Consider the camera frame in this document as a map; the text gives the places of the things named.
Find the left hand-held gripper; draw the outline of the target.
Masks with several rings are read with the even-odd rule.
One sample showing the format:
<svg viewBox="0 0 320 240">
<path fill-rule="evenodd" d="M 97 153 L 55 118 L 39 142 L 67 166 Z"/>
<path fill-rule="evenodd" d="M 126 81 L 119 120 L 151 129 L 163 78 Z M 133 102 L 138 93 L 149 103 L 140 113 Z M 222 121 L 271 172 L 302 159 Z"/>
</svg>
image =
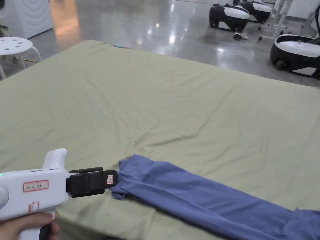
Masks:
<svg viewBox="0 0 320 240">
<path fill-rule="evenodd" d="M 101 194 L 118 184 L 116 170 L 96 167 L 67 171 L 66 156 L 66 149 L 56 149 L 47 153 L 40 169 L 1 173 L 0 219 L 38 212 L 54 216 L 57 207 L 69 198 Z"/>
</svg>

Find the person's left hand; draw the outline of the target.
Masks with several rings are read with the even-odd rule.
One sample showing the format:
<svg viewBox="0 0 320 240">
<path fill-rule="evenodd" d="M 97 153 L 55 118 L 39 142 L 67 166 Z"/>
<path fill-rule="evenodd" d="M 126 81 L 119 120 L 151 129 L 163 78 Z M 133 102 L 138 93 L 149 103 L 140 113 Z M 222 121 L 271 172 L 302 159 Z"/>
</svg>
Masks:
<svg viewBox="0 0 320 240">
<path fill-rule="evenodd" d="M 53 219 L 52 214 L 42 212 L 0 222 L 0 239 L 17 240 L 19 234 L 26 229 L 40 228 L 48 224 L 51 225 L 49 239 L 56 240 L 60 232 L 60 227 Z"/>
</svg>

